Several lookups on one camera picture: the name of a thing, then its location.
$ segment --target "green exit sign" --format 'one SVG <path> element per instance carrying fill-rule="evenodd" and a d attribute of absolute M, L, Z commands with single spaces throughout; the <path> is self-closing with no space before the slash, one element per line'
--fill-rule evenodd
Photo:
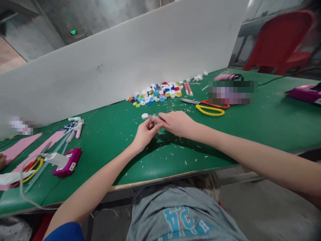
<path fill-rule="evenodd" d="M 77 33 L 78 33 L 78 32 L 77 32 L 77 29 L 73 29 L 73 30 L 70 31 L 70 34 L 71 34 L 71 35 L 75 35 L 75 34 L 77 34 Z"/>

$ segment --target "yellow scissors handle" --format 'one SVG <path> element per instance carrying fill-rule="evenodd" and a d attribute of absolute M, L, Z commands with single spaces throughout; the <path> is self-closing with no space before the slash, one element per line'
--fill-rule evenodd
<path fill-rule="evenodd" d="M 40 163 L 39 163 L 37 169 L 35 170 L 35 172 L 32 173 L 30 176 L 28 176 L 26 179 L 24 179 L 22 183 L 26 183 L 26 182 L 29 181 L 31 178 L 33 178 L 33 176 L 34 176 L 34 175 L 39 171 L 39 169 L 42 167 L 43 161 L 44 161 L 44 159 L 43 159 L 42 157 L 38 158 L 38 160 L 36 161 L 36 163 L 35 163 L 33 166 L 35 166 L 35 165 L 38 163 L 38 161 L 40 161 Z"/>
<path fill-rule="evenodd" d="M 205 115 L 209 115 L 209 116 L 222 116 L 225 114 L 225 111 L 223 111 L 222 109 L 217 109 L 217 108 L 213 108 L 213 107 L 208 107 L 208 106 L 202 106 L 202 105 L 199 105 L 197 104 L 196 105 L 196 108 L 202 112 L 203 114 Z M 213 111 L 217 111 L 217 112 L 220 112 L 219 114 L 215 114 L 215 113 L 209 113 L 209 112 L 206 112 L 202 109 L 209 109 L 209 110 L 213 110 Z"/>

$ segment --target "scissors blade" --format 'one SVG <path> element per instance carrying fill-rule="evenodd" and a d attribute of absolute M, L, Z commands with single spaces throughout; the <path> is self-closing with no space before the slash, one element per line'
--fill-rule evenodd
<path fill-rule="evenodd" d="M 187 103 L 190 103 L 190 104 L 199 104 L 200 103 L 199 101 L 194 101 L 194 100 L 189 100 L 189 99 L 182 99 L 182 98 L 181 98 L 181 101 L 184 101 L 184 102 L 187 102 Z"/>

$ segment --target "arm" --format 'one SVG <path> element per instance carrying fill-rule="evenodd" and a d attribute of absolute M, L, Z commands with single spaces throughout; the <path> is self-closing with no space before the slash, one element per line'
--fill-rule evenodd
<path fill-rule="evenodd" d="M 123 168 L 147 146 L 162 127 L 163 124 L 155 127 L 154 123 L 149 124 L 149 119 L 140 124 L 133 143 L 90 177 L 59 207 L 49 224 L 44 239 L 63 224 L 77 222 L 82 225 L 101 202 Z"/>
<path fill-rule="evenodd" d="M 159 113 L 159 116 L 166 121 L 164 128 L 173 134 L 212 146 L 280 186 L 321 200 L 321 165 L 214 130 L 193 121 L 183 111 Z"/>

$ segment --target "power cord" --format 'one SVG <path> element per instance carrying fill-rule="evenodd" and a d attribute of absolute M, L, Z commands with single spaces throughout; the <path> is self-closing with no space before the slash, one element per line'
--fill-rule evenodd
<path fill-rule="evenodd" d="M 42 155 L 42 156 L 46 156 L 48 153 L 39 153 L 37 155 L 33 155 L 31 157 L 29 157 L 25 162 L 24 164 L 22 165 L 21 167 L 21 170 L 20 170 L 20 196 L 22 197 L 22 199 L 24 199 L 25 201 L 35 205 L 37 208 L 39 209 L 42 209 L 42 210 L 57 210 L 58 208 L 44 208 L 42 206 L 40 206 L 38 203 L 32 201 L 31 199 L 27 198 L 24 193 L 23 193 L 23 169 L 24 169 L 24 166 L 26 165 L 26 163 L 31 159 L 31 158 L 34 158 L 36 156 L 39 156 L 39 155 Z"/>
<path fill-rule="evenodd" d="M 281 77 L 275 78 L 275 79 L 273 79 L 273 80 L 281 79 L 281 78 L 288 77 L 288 76 L 291 76 L 291 75 L 296 75 L 296 74 L 303 73 L 303 72 L 306 72 L 306 71 L 318 70 L 318 69 L 321 69 L 321 67 L 319 67 L 319 68 L 311 68 L 311 69 L 302 70 L 302 71 L 299 71 L 299 72 L 295 72 L 295 73 L 292 73 L 292 74 L 288 74 L 288 75 L 284 75 L 284 76 L 281 76 Z M 273 80 L 270 80 L 270 81 L 268 81 L 268 82 L 266 82 L 266 83 L 264 83 L 264 84 L 259 84 L 259 85 L 265 85 L 265 84 L 267 84 L 267 83 L 272 82 Z"/>

